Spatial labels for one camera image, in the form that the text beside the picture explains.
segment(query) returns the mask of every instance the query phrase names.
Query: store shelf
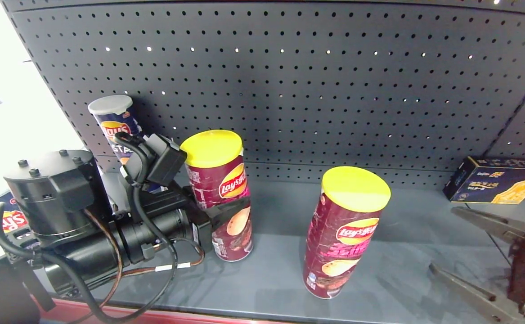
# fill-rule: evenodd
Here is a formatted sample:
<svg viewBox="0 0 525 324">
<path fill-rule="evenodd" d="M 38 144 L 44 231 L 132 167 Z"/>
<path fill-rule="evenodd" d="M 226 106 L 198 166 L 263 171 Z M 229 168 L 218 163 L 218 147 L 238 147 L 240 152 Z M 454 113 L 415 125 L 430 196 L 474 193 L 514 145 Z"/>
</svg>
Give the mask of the store shelf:
<svg viewBox="0 0 525 324">
<path fill-rule="evenodd" d="M 106 174 L 110 195 L 116 174 Z M 157 308 L 244 318 L 386 324 L 480 324 L 484 321 L 455 293 L 433 283 L 431 261 L 482 285 L 500 284 L 507 264 L 488 236 L 451 215 L 439 191 L 394 189 L 369 250 L 342 293 L 320 300 L 304 287 L 302 256 L 308 222 L 320 193 L 311 183 L 250 181 L 254 251 L 227 263 L 209 254 L 205 262 L 180 270 Z M 113 197 L 121 203 L 120 197 Z M 182 260 L 191 252 L 180 246 Z M 147 264 L 170 262 L 166 253 Z M 39 273 L 44 281 L 44 273 Z M 162 285 L 166 274 L 126 278 L 114 304 L 139 306 Z M 109 285 L 96 289 L 104 298 Z"/>
</svg>

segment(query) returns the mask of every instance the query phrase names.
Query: black cable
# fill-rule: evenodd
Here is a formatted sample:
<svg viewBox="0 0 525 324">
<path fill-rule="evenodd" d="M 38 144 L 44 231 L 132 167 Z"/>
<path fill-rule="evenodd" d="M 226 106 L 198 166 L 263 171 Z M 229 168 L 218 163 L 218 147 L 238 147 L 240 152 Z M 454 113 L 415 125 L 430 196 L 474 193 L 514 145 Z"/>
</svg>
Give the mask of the black cable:
<svg viewBox="0 0 525 324">
<path fill-rule="evenodd" d="M 21 258 L 30 259 L 30 260 L 36 259 L 37 255 L 35 252 L 32 252 L 32 250 L 26 250 L 24 248 L 16 246 L 15 244 L 9 241 L 9 238 L 7 238 L 7 235 L 4 233 L 3 217 L 4 217 L 4 203 L 1 201 L 0 202 L 0 246 L 1 248 L 3 248 L 6 252 L 14 254 L 15 256 L 20 256 Z"/>
<path fill-rule="evenodd" d="M 121 318 L 114 318 L 112 316 L 106 315 L 102 309 L 98 306 L 98 303 L 90 293 L 90 290 L 88 289 L 88 286 L 86 283 L 84 283 L 84 280 L 81 278 L 79 274 L 67 263 L 67 260 L 63 258 L 62 256 L 59 256 L 58 254 L 55 254 L 55 252 L 51 252 L 49 250 L 26 250 L 24 248 L 18 247 L 12 242 L 9 241 L 6 234 L 4 233 L 3 227 L 2 227 L 2 221 L 4 217 L 4 203 L 0 202 L 0 246 L 5 249 L 7 252 L 10 252 L 16 256 L 20 256 L 22 258 L 35 260 L 36 258 L 41 257 L 43 260 L 48 261 L 50 263 L 54 263 L 61 267 L 63 271 L 65 271 L 68 275 L 68 277 L 71 279 L 71 281 L 74 283 L 75 287 L 78 289 L 79 293 L 81 293 L 82 298 L 84 302 L 88 305 L 88 308 L 90 308 L 90 311 L 92 314 L 98 318 L 101 322 L 107 323 L 107 324 L 121 324 L 124 322 L 128 322 L 129 320 L 133 320 L 134 318 L 137 318 L 142 313 L 146 312 L 153 306 L 153 304 L 156 303 L 156 301 L 164 294 L 168 286 L 170 285 L 170 282 L 172 279 L 174 279 L 174 271 L 171 271 L 171 276 L 167 283 L 160 289 L 159 293 L 157 293 L 153 299 L 151 299 L 147 304 L 145 304 L 143 307 L 138 309 L 137 311 L 127 315 L 123 316 Z M 174 247 L 172 249 L 169 249 L 169 251 L 172 253 L 172 259 L 173 259 L 173 270 L 174 265 L 178 265 L 178 256 L 176 255 L 176 251 L 174 250 Z"/>
<path fill-rule="evenodd" d="M 114 141 L 117 144 L 120 144 L 126 148 L 129 148 L 132 152 L 136 153 L 137 156 L 139 156 L 141 160 L 141 168 L 140 172 L 137 175 L 137 179 L 135 180 L 137 183 L 142 184 L 147 176 L 148 173 L 148 165 L 149 160 L 146 154 L 144 154 L 143 150 L 141 150 L 138 146 L 135 146 L 131 144 L 129 141 L 125 139 L 125 136 L 129 136 L 128 133 L 125 133 L 123 131 L 120 131 L 114 135 Z"/>
<path fill-rule="evenodd" d="M 504 257 L 504 260 L 507 261 L 508 265 L 512 267 L 512 263 L 511 261 L 508 259 L 507 255 L 503 252 L 503 249 L 500 248 L 499 244 L 494 240 L 494 238 L 492 237 L 492 235 L 488 232 L 486 232 L 488 234 L 488 237 L 492 240 L 492 242 L 494 243 L 494 245 L 496 246 L 496 248 L 498 248 L 498 251 L 500 252 L 500 254 L 503 255 Z"/>
</svg>

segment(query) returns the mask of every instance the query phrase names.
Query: white label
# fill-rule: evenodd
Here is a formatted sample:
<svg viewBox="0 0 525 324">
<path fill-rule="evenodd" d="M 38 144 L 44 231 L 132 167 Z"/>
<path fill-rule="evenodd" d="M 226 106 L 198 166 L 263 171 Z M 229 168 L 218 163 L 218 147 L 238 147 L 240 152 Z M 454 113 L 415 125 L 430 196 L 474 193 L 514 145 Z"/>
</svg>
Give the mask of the white label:
<svg viewBox="0 0 525 324">
<path fill-rule="evenodd" d="M 185 267 L 190 267 L 190 262 L 178 263 L 178 265 L 176 266 L 177 269 L 182 269 Z M 172 265 L 163 265 L 163 266 L 155 267 L 155 272 L 165 271 L 165 270 L 170 270 L 170 269 L 172 269 Z"/>
<path fill-rule="evenodd" d="M 192 224 L 192 239 L 196 242 L 196 243 L 200 243 L 198 241 L 198 227 L 196 227 L 196 225 Z"/>
</svg>

